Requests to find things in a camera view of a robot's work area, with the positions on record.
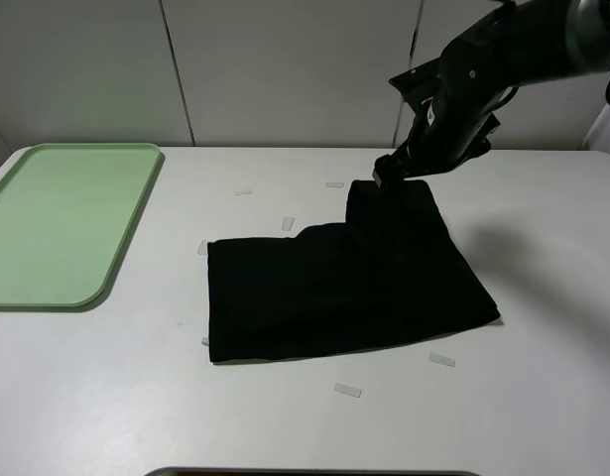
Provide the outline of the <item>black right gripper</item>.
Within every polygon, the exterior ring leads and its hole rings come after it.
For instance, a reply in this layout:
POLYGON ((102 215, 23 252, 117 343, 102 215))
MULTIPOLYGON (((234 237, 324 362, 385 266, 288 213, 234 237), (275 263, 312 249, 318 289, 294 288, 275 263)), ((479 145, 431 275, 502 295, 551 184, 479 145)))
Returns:
POLYGON ((378 158, 372 177, 379 188, 406 178, 445 174, 471 158, 485 140, 483 130, 501 89, 485 84, 473 66, 434 59, 390 79, 415 119, 407 139, 378 158))

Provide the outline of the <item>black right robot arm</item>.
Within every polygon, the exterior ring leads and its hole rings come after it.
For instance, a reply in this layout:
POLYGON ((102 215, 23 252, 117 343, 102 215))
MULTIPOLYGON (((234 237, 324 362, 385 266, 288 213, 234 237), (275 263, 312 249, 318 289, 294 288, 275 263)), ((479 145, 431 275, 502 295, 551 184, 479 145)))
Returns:
MULTIPOLYGON (((436 59, 391 78, 415 118, 374 164, 377 185, 449 173, 487 154, 495 113, 526 85, 610 71, 610 1, 504 1, 436 59)), ((605 90, 610 105, 610 81, 605 90)))

